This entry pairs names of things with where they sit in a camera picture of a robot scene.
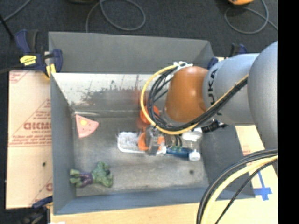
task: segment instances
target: pink triangular object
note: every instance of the pink triangular object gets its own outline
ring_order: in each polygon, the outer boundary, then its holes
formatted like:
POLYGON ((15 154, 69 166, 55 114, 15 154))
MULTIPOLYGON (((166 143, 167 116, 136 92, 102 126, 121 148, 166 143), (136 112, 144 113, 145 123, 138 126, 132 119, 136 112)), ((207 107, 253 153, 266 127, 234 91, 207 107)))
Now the pink triangular object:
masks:
POLYGON ((97 121, 90 120, 77 114, 76 123, 79 138, 83 138, 92 134, 99 126, 99 123, 97 121))

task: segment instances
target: clamp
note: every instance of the clamp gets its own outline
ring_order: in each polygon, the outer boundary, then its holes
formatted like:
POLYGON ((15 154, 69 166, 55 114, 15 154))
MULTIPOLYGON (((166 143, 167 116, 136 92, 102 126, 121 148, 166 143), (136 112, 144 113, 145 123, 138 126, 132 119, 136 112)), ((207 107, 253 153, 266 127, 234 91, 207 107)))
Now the clamp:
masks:
POLYGON ((47 55, 36 53, 35 42, 37 33, 38 30, 27 31, 23 29, 14 36, 17 47, 23 53, 23 56, 20 58, 21 68, 25 70, 41 70, 50 77, 51 72, 59 72, 62 68, 62 51, 53 49, 47 55), (45 60, 49 58, 53 62, 46 64, 45 60))

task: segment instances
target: green toy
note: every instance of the green toy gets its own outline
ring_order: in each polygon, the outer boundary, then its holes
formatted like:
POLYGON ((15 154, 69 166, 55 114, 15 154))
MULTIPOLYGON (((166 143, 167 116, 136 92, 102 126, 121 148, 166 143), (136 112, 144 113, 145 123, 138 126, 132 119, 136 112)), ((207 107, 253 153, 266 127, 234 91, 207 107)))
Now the green toy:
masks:
POLYGON ((113 185, 113 175, 110 174, 109 166, 105 162, 98 162, 94 170, 89 172, 80 172, 76 169, 70 170, 71 183, 76 188, 86 187, 88 184, 97 183, 110 188, 113 185))

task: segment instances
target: blue tape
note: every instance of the blue tape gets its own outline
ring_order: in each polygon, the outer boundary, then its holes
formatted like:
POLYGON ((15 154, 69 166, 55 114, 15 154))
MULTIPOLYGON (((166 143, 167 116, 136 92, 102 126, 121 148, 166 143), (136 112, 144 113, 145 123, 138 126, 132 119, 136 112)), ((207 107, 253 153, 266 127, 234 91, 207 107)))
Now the blue tape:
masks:
POLYGON ((256 196, 257 196, 257 195, 261 195, 263 201, 267 201, 267 200, 269 200, 268 195, 269 195, 269 194, 272 194, 271 188, 266 188, 266 187, 265 187, 265 184, 264 184, 264 182, 263 182, 263 178, 262 178, 262 174, 261 174, 261 172, 258 172, 257 174, 258 174, 258 177, 259 177, 260 182, 261 182, 261 184, 262 184, 262 187, 261 187, 261 188, 253 189, 253 191, 254 191, 254 193, 255 193, 256 196))

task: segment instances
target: cable bundle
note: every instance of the cable bundle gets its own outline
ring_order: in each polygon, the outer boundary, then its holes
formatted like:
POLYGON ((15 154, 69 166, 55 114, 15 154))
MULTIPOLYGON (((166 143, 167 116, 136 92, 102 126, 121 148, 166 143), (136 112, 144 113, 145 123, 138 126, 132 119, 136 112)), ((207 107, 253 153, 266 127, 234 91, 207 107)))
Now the cable bundle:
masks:
POLYGON ((237 163, 229 166, 225 169, 206 189, 201 201, 200 206, 197 213, 197 224, 204 224, 207 220, 208 212, 219 196, 219 194, 236 178, 242 176, 243 174, 252 171, 255 171, 248 177, 248 179, 244 182, 244 184, 237 190, 233 198, 230 200, 222 214, 219 216, 215 224, 217 224, 220 219, 223 217, 225 212, 229 209, 229 207, 233 204, 234 200, 240 194, 240 192, 245 188, 245 186, 250 182, 250 180, 262 169, 265 167, 277 162, 278 159, 278 150, 270 149, 258 151, 252 154, 247 155, 237 163), (231 176, 221 182, 221 180, 227 176, 229 173, 234 172, 231 176))
POLYGON ((142 89, 141 92, 141 109, 147 118, 147 120, 158 130, 160 130, 163 133, 167 134, 182 134, 186 131, 192 130, 197 126, 200 126, 204 124, 206 121, 208 121, 211 117, 213 117, 242 87, 244 87, 247 84, 247 78, 248 75, 246 75, 243 79, 241 79, 235 86, 233 86, 227 93, 225 93, 220 99, 218 99, 209 109, 206 110, 205 113, 197 117, 196 119, 185 123, 180 126, 174 126, 172 124, 167 123, 164 119, 162 119, 157 113, 154 112, 154 103, 160 99, 168 90, 165 90, 162 94, 160 94, 160 91, 171 81, 171 78, 167 77, 177 71, 178 69, 181 69, 185 67, 187 64, 180 62, 175 63, 174 65, 168 66, 158 72, 156 72, 154 75, 152 75, 148 81, 146 82, 145 86, 142 89), (150 82, 157 76, 159 76, 158 79, 154 82, 152 88, 149 92, 148 101, 146 104, 146 108, 148 110, 148 114, 145 109, 144 105, 144 94, 145 91, 150 84, 150 82))

